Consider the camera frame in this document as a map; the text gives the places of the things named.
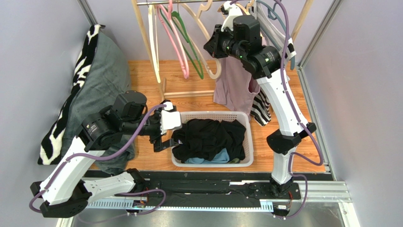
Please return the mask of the cream wooden hanger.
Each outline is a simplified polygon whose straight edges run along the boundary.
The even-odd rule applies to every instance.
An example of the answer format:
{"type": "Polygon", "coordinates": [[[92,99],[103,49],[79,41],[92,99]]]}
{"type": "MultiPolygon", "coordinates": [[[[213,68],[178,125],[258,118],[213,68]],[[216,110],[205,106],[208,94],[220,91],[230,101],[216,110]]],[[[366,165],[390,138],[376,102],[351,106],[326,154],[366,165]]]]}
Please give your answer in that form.
{"type": "Polygon", "coordinates": [[[159,55],[158,55],[158,34],[156,26],[156,10],[153,5],[148,6],[148,23],[149,23],[149,43],[151,49],[151,62],[157,79],[157,83],[161,83],[159,73],[159,55]]]}

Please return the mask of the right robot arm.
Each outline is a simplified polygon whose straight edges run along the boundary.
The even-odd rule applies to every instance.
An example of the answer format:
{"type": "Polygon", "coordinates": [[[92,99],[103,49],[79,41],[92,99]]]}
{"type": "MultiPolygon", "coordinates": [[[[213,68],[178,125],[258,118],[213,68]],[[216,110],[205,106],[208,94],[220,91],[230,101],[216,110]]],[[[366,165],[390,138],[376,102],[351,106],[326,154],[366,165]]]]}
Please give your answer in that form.
{"type": "Polygon", "coordinates": [[[268,191],[277,198],[287,195],[293,183],[290,155],[303,138],[316,131],[316,125],[306,120],[292,97],[285,79],[283,56],[275,47],[262,44],[259,21],[244,14],[228,15],[223,24],[215,25],[203,48],[213,58],[239,59],[267,95],[279,123],[279,129],[266,138],[274,152],[268,191]]]}

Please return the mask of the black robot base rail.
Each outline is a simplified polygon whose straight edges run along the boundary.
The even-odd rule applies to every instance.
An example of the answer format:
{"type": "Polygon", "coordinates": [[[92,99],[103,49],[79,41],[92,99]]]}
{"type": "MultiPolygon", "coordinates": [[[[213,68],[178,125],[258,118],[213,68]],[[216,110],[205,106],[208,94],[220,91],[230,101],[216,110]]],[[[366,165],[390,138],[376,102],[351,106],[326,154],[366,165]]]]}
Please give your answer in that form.
{"type": "Polygon", "coordinates": [[[284,186],[270,173],[248,172],[167,172],[129,169],[142,192],[146,206],[180,209],[258,208],[262,200],[279,200],[285,209],[275,205],[276,216],[287,216],[295,201],[305,205],[308,181],[295,182],[292,177],[284,186]]]}

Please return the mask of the cream plastic hanger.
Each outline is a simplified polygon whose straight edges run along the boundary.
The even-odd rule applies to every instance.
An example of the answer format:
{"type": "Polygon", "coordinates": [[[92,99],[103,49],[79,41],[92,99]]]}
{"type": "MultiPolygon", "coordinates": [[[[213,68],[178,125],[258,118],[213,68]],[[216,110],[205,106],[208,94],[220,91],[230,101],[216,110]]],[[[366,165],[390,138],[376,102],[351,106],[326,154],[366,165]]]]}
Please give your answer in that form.
{"type": "Polygon", "coordinates": [[[209,32],[206,29],[203,22],[201,21],[201,17],[202,17],[203,12],[207,12],[211,8],[213,1],[212,0],[174,0],[173,3],[178,3],[179,6],[182,7],[190,15],[190,17],[194,20],[196,27],[200,30],[200,32],[201,32],[200,38],[196,38],[197,39],[197,42],[196,42],[197,50],[199,50],[199,53],[201,54],[201,60],[207,71],[208,76],[213,80],[218,79],[219,76],[221,75],[221,70],[222,70],[220,61],[213,60],[213,62],[215,63],[215,66],[216,66],[215,71],[213,71],[212,68],[207,63],[207,60],[206,60],[204,54],[202,53],[203,45],[211,38],[211,35],[209,34],[209,32]],[[188,5],[188,3],[200,3],[200,5],[198,6],[197,10],[194,11],[193,9],[191,9],[191,7],[188,5]]]}

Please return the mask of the green plastic hanger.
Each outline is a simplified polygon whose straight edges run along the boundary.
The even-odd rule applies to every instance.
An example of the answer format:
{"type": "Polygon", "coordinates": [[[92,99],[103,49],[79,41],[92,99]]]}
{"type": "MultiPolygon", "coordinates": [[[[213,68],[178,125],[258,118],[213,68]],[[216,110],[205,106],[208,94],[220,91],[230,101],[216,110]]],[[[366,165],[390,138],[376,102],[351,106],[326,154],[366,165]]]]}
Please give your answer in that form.
{"type": "Polygon", "coordinates": [[[196,73],[199,76],[199,78],[204,79],[204,70],[202,69],[201,57],[199,54],[196,53],[195,46],[190,39],[190,35],[188,34],[184,21],[178,11],[172,12],[172,20],[181,39],[188,60],[188,65],[189,63],[191,63],[194,69],[196,70],[196,73]]]}

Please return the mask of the light wooden hanger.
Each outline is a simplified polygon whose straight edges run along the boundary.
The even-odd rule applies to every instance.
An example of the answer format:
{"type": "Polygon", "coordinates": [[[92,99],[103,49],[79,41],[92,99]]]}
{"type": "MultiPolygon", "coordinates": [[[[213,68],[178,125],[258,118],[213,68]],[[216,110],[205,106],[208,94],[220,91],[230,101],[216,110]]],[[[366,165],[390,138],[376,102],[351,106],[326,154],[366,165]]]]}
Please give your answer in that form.
{"type": "MultiPolygon", "coordinates": [[[[254,13],[254,6],[256,4],[255,0],[250,0],[245,6],[243,6],[241,3],[235,3],[243,12],[244,15],[251,15],[254,13]]],[[[217,10],[218,13],[221,13],[223,16],[225,15],[224,11],[224,6],[225,3],[221,4],[217,10]]]]}

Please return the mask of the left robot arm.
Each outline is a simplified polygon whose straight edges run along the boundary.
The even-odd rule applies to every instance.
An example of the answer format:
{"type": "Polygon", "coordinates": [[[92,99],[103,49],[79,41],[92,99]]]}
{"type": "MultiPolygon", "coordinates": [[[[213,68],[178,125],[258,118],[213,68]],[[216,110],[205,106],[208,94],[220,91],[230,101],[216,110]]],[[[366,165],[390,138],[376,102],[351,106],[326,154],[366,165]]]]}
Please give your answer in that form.
{"type": "Polygon", "coordinates": [[[30,209],[45,218],[70,218],[92,202],[110,196],[146,197],[145,180],[136,169],[100,180],[84,180],[95,161],[109,161],[121,155],[138,136],[148,136],[155,152],[174,147],[173,139],[162,137],[181,128],[181,114],[169,100],[147,107],[144,94],[129,90],[119,94],[113,105],[89,115],[79,126],[69,150],[56,169],[44,181],[32,183],[39,208],[30,209]]]}

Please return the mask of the green tank top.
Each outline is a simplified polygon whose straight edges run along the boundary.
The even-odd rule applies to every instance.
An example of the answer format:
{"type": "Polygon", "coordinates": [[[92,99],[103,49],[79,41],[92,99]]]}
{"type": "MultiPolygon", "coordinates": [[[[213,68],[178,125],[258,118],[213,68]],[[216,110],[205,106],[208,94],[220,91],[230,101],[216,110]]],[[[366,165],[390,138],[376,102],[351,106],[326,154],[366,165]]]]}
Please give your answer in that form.
{"type": "Polygon", "coordinates": [[[241,159],[239,159],[239,158],[234,158],[234,159],[228,161],[227,164],[239,164],[240,161],[241,161],[241,159]]]}

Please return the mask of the pink plastic hanger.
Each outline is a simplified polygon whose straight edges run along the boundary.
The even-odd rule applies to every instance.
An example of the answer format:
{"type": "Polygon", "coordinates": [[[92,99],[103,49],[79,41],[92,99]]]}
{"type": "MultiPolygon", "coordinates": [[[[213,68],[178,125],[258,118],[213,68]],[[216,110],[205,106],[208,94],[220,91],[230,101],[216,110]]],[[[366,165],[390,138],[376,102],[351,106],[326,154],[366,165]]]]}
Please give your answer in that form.
{"type": "Polygon", "coordinates": [[[185,79],[188,79],[189,78],[188,60],[187,60],[181,39],[177,32],[177,29],[175,28],[175,25],[173,23],[172,12],[173,12],[173,1],[172,0],[168,1],[167,9],[165,9],[165,7],[162,4],[157,5],[157,16],[158,16],[161,24],[163,25],[163,27],[168,35],[168,38],[177,54],[179,63],[181,65],[183,77],[185,79]]]}

